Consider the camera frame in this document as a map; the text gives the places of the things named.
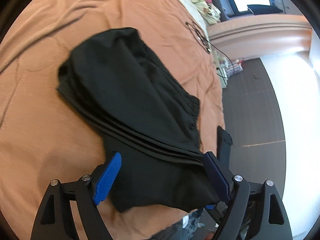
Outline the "black pants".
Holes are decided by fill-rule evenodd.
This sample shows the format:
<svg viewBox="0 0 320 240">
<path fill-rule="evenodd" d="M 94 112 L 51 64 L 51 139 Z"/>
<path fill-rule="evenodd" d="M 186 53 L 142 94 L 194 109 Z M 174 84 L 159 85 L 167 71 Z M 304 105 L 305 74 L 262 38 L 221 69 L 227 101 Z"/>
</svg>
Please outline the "black pants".
<svg viewBox="0 0 320 240">
<path fill-rule="evenodd" d="M 164 205 L 190 212 L 218 195 L 203 167 L 199 99 L 186 92 L 134 28 L 111 29 L 74 48 L 59 93 L 101 134 L 122 165 L 110 199 L 119 212 Z"/>
</svg>

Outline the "bear print pillow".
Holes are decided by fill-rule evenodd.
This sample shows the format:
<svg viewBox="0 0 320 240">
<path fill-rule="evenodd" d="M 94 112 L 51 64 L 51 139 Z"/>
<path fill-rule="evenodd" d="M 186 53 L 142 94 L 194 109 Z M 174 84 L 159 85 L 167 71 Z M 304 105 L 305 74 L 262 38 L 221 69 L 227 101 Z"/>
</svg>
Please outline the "bear print pillow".
<svg viewBox="0 0 320 240">
<path fill-rule="evenodd" d="M 208 25 L 220 23 L 220 10 L 205 0 L 191 0 Z"/>
</svg>

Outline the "white bed sheet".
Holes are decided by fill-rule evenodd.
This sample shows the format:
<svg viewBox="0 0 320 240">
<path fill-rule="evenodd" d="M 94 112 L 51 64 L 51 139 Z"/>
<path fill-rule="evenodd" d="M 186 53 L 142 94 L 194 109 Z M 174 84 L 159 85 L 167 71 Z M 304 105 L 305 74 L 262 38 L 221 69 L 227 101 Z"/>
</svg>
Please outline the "white bed sheet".
<svg viewBox="0 0 320 240">
<path fill-rule="evenodd" d="M 184 5 L 184 7 L 189 12 L 189 14 L 191 14 L 193 19 L 195 20 L 195 22 L 202 28 L 204 33 L 207 35 L 208 33 L 207 33 L 206 22 L 201 16 L 201 14 L 199 13 L 199 11 L 197 10 L 197 8 L 195 7 L 195 5 L 191 2 L 191 0 L 179 0 L 179 1 Z"/>
</svg>

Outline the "brown curtain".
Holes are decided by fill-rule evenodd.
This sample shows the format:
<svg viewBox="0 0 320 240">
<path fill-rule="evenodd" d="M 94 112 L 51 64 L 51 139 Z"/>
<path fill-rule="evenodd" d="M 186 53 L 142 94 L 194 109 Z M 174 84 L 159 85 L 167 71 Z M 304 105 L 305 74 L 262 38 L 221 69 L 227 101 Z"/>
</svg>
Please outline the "brown curtain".
<svg viewBox="0 0 320 240">
<path fill-rule="evenodd" d="M 308 51 L 312 27 L 304 16 L 255 15 L 207 28 L 210 42 L 231 60 Z"/>
</svg>

